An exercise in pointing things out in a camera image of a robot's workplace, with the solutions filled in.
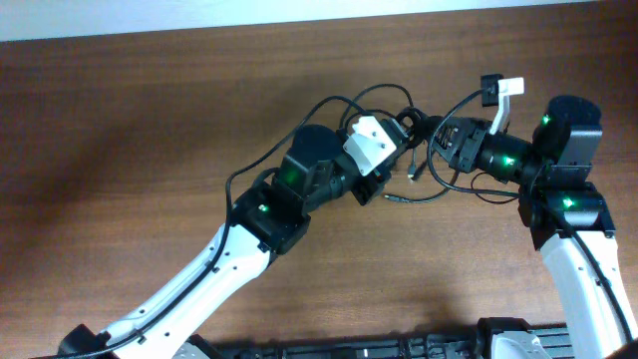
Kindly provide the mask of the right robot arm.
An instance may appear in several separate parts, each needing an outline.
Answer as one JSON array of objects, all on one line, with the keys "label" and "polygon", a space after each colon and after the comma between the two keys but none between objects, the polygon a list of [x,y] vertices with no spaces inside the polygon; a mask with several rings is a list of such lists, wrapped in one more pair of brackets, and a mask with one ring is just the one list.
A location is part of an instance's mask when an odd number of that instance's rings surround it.
[{"label": "right robot arm", "polygon": [[588,181],[602,138],[601,112],[571,95],[551,99],[531,141],[502,132],[500,121],[433,117],[429,153],[451,168],[481,170],[518,184],[523,224],[557,288],[578,358],[628,354],[637,323],[619,270],[616,228],[604,196]]}]

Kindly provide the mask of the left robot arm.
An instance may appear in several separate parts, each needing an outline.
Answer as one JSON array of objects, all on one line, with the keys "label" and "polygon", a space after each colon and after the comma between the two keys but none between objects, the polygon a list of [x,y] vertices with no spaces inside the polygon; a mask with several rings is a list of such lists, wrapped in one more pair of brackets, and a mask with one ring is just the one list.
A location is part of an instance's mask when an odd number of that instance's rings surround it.
[{"label": "left robot arm", "polygon": [[260,276],[307,232],[310,213],[352,193],[365,205],[390,179],[414,136],[373,116],[351,129],[304,125],[281,165],[263,171],[238,199],[207,247],[150,299],[99,333],[81,324],[59,358],[170,358],[236,290]]}]

